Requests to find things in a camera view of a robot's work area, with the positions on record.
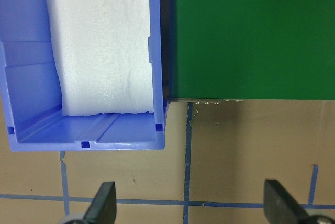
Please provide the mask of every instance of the blue container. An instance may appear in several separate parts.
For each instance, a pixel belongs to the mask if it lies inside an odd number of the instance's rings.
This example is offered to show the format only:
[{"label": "blue container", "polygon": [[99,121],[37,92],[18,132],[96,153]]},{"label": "blue container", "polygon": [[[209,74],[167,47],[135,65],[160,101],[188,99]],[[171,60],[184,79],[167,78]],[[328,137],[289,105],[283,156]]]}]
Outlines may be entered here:
[{"label": "blue container", "polygon": [[150,0],[154,113],[62,116],[46,0],[0,0],[0,86],[12,151],[163,149],[160,0]]}]

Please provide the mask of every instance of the storage bin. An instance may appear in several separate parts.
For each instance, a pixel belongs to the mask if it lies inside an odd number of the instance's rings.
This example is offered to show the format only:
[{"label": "storage bin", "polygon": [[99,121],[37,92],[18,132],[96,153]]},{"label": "storage bin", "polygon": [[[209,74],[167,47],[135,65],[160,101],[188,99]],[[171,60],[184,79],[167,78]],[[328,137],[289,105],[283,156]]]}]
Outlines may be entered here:
[{"label": "storage bin", "polygon": [[0,86],[13,151],[163,149],[160,0],[150,0],[154,113],[62,116],[46,0],[0,0]]}]

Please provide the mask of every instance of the white foam sheet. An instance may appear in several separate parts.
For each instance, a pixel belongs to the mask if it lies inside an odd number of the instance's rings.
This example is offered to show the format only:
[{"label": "white foam sheet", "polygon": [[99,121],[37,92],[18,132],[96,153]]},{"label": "white foam sheet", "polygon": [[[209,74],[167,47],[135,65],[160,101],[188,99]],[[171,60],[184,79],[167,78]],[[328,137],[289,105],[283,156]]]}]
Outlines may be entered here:
[{"label": "white foam sheet", "polygon": [[47,0],[63,115],[153,112],[149,0]]}]

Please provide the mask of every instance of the green surface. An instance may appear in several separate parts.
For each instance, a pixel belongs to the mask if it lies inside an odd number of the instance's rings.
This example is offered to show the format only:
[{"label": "green surface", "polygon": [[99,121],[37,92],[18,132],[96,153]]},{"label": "green surface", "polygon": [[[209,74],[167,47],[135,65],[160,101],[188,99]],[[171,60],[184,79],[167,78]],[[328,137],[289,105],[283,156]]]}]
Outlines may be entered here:
[{"label": "green surface", "polygon": [[170,96],[335,99],[335,0],[171,0]]}]

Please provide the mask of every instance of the screw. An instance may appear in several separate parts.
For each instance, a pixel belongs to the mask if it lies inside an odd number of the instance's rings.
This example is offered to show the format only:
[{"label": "screw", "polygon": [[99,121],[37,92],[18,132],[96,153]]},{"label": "screw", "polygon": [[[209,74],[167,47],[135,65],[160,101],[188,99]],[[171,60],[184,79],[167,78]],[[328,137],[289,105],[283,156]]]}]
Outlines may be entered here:
[{"label": "screw", "polygon": [[319,217],[319,218],[317,219],[317,222],[318,222],[319,224],[331,224],[331,223],[330,223],[330,220],[327,219],[327,218],[325,218],[325,217]]}]

